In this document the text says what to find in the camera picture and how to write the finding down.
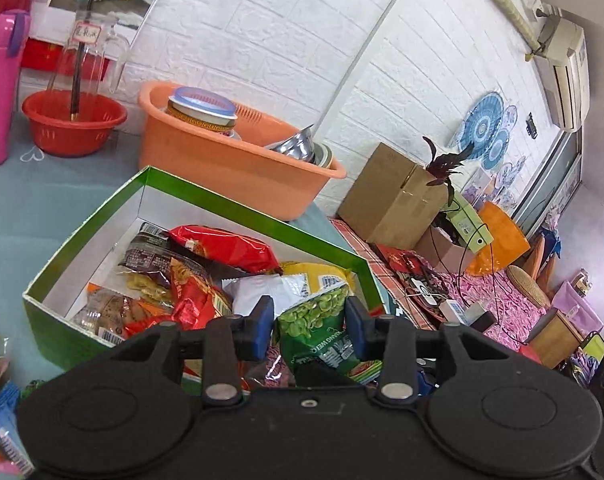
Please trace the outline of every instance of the yellow snack package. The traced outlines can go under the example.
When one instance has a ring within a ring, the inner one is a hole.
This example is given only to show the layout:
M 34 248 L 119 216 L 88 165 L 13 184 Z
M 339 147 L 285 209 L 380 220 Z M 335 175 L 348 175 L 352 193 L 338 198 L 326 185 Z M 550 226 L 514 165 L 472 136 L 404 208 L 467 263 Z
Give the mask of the yellow snack package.
M 355 293 L 355 280 L 350 270 L 328 264 L 305 264 L 300 262 L 284 262 L 281 264 L 284 275 L 304 274 L 308 284 L 309 294 L 343 282 L 349 285 L 351 293 Z

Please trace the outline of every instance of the dark red plant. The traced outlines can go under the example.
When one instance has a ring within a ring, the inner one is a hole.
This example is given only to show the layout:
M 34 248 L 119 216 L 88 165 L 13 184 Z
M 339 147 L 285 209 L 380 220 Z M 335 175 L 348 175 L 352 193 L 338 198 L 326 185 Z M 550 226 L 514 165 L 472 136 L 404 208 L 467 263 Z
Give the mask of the dark red plant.
M 431 161 L 426 167 L 426 171 L 431 173 L 435 180 L 431 180 L 427 186 L 441 186 L 446 184 L 448 188 L 448 205 L 453 203 L 453 197 L 455 196 L 455 189 L 451 184 L 450 176 L 452 174 L 460 173 L 459 171 L 453 171 L 458 168 L 462 163 L 473 153 L 474 144 L 472 142 L 461 152 L 461 153 L 442 153 L 442 155 L 435 157 L 437 148 L 433 141 L 429 137 L 422 137 L 426 140 L 429 148 L 431 149 Z

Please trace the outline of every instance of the label on glass pitcher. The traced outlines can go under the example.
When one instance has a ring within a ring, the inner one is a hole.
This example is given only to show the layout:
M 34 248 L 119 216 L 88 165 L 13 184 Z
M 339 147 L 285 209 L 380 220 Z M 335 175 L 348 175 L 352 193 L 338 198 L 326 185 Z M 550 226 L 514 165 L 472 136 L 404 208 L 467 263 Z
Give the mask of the label on glass pitcher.
M 94 23 L 76 22 L 72 30 L 72 38 L 80 43 L 96 44 L 101 34 L 101 27 Z

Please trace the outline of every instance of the pink thermos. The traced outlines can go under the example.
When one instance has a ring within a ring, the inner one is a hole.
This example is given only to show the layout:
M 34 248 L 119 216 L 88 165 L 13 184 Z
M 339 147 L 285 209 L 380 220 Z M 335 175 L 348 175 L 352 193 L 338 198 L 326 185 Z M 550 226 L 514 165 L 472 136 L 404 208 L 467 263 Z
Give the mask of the pink thermos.
M 0 164 L 8 158 L 8 132 L 24 54 L 30 14 L 7 10 L 0 14 Z

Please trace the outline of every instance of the white snack package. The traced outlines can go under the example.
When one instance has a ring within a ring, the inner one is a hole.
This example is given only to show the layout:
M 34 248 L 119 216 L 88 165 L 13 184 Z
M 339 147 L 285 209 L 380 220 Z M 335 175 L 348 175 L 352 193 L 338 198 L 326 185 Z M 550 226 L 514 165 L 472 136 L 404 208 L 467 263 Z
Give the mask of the white snack package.
M 278 317 L 309 295 L 304 274 L 261 274 L 222 280 L 222 289 L 233 298 L 233 313 L 240 316 L 248 316 L 262 296 L 273 298 L 275 317 Z

